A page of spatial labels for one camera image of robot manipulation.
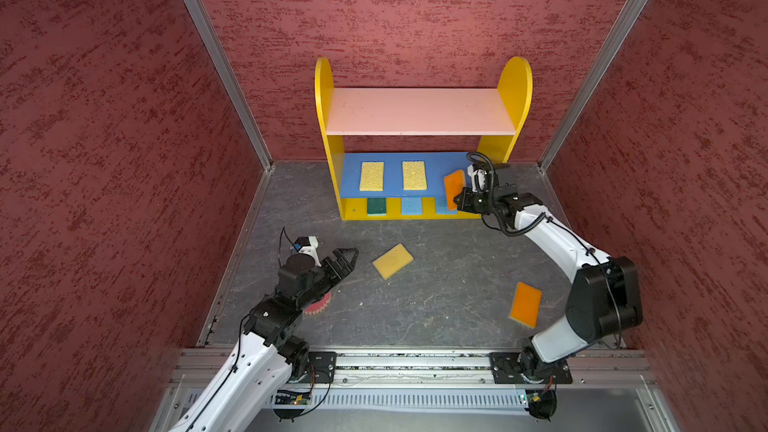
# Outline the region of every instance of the pink shelf board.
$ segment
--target pink shelf board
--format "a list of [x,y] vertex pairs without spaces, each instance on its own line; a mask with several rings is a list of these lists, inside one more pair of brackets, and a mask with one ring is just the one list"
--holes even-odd
[[330,136],[512,136],[496,89],[333,91]]

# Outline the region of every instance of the mounting plate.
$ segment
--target mounting plate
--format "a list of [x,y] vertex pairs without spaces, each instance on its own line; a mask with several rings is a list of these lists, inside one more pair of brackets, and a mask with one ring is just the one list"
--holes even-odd
[[[333,375],[336,372],[336,352],[315,352],[310,350],[310,363],[307,365],[307,371],[315,368],[315,384],[328,384],[333,382]],[[295,382],[289,382],[289,384],[308,384],[310,382],[310,375],[304,374],[303,377]]]
[[[493,372],[493,381],[495,384],[526,384],[535,385],[528,382],[522,374],[514,369],[518,362],[519,352],[491,352],[488,358],[491,360],[491,372]],[[563,366],[556,369],[552,384],[572,384],[571,370],[568,363],[562,360]]]

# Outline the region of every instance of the marble floor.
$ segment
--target marble floor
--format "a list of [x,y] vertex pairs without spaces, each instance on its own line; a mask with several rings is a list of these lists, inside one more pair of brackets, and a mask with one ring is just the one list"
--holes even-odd
[[[512,167],[519,190],[557,215],[535,165]],[[479,220],[342,222],[327,164],[278,162],[210,343],[234,344],[240,319],[274,290],[283,226],[292,239],[316,235],[321,258],[334,248],[360,250],[328,306],[305,314],[296,332],[314,347],[515,348],[564,312],[570,283],[527,238],[505,237]],[[372,261],[398,243],[415,260],[384,281]],[[508,317],[518,282],[543,292],[535,331]]]

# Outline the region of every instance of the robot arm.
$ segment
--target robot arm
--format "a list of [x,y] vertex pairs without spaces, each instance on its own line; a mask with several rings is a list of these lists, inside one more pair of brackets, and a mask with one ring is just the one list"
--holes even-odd
[[506,164],[493,164],[478,152],[468,173],[472,187],[454,198],[464,212],[495,216],[505,235],[525,235],[568,277],[571,291],[565,315],[530,338],[520,355],[520,371],[533,382],[551,377],[560,360],[610,334],[643,320],[637,269],[626,257],[612,258],[571,231],[531,194],[518,194]]
[[305,374],[310,348],[293,331],[304,309],[352,273],[358,251],[338,248],[321,262],[315,237],[293,246],[298,253],[280,267],[274,293],[243,317],[237,345],[173,432],[245,430],[278,388]]

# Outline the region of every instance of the yellow sponge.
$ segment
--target yellow sponge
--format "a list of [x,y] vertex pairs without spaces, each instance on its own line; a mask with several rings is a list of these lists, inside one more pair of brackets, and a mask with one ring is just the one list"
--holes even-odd
[[395,272],[413,262],[413,255],[408,253],[402,244],[395,245],[388,253],[382,255],[375,261],[373,266],[379,271],[384,280],[394,275]]
[[538,306],[541,302],[542,291],[518,282],[518,287],[514,291],[514,301],[512,302],[512,310],[509,312],[509,317],[530,328],[536,328]]
[[402,163],[402,189],[427,190],[427,174],[424,162]]
[[363,162],[360,168],[360,192],[384,190],[384,162]]

